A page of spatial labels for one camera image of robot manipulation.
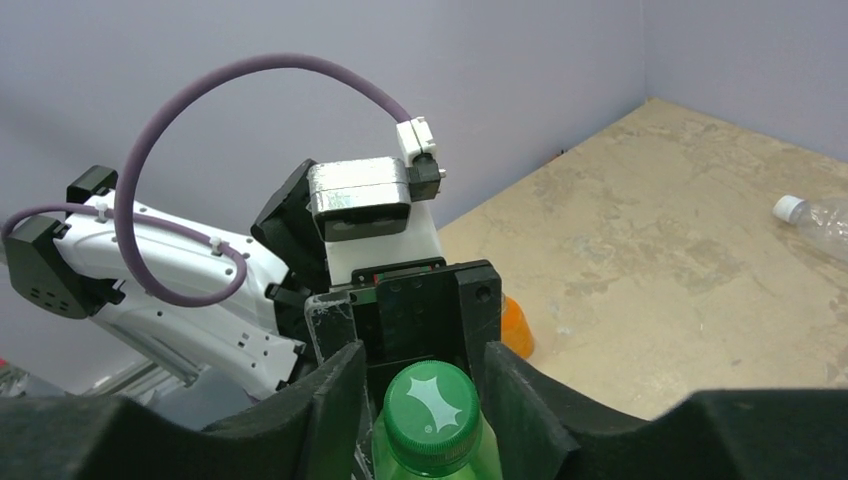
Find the green plastic bottle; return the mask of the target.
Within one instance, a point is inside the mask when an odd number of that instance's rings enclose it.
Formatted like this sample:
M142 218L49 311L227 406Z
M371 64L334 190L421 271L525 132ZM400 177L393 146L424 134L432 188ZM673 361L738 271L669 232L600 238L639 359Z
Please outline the green plastic bottle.
M475 427L448 426L422 442L395 435L385 419L374 424L372 454L376 479L501 479L494 431L484 418Z

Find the green bottle cap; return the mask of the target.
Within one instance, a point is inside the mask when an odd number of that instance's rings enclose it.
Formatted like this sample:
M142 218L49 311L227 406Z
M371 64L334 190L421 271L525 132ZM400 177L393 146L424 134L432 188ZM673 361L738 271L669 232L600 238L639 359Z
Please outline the green bottle cap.
M448 426L475 427L482 413L476 387L463 370L427 360L408 366L392 380L382 418L395 435L422 442L427 434L447 435Z

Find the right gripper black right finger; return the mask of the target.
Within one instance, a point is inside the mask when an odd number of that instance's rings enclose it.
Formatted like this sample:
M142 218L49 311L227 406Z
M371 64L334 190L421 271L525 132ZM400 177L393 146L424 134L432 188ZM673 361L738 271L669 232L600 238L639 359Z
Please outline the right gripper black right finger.
M695 392L652 420L486 347L484 410L508 479L843 479L843 389Z

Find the clear plastic bottle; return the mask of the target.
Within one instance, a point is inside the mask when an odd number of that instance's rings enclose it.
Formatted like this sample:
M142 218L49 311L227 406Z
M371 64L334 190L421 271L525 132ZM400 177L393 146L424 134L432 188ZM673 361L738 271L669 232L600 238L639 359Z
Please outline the clear plastic bottle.
M809 200L783 195L774 204L772 214L794 226L817 250L847 262L846 198Z

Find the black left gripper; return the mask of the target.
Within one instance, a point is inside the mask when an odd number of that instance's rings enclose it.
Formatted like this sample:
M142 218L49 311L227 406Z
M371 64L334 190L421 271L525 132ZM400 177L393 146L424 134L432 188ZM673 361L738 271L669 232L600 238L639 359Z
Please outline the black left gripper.
M486 345L501 337L501 276L488 260L455 265L458 314L445 267L432 258L361 268L351 274L350 293L307 298L317 363L361 339L371 391L386 390L396 374L422 360L460 368L465 362L473 382L484 385Z

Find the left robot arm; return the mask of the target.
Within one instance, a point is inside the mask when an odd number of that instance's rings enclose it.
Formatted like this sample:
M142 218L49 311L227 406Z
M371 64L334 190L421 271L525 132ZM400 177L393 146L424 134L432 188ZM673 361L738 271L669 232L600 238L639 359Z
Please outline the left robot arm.
M427 154L307 160L246 234L135 204L148 279L124 258L109 168L89 169L62 203L13 215L1 238L21 297L100 324L182 379L209 366L263 400L361 342L381 396L422 360L479 377L501 337L492 264L445 260L427 210L443 178Z

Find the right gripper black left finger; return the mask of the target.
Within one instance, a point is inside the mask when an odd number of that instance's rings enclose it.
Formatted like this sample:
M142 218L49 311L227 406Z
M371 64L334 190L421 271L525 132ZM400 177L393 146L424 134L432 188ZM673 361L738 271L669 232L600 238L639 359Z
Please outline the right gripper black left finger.
M125 397L4 399L4 479L349 479L365 351L352 342L305 378L201 430Z

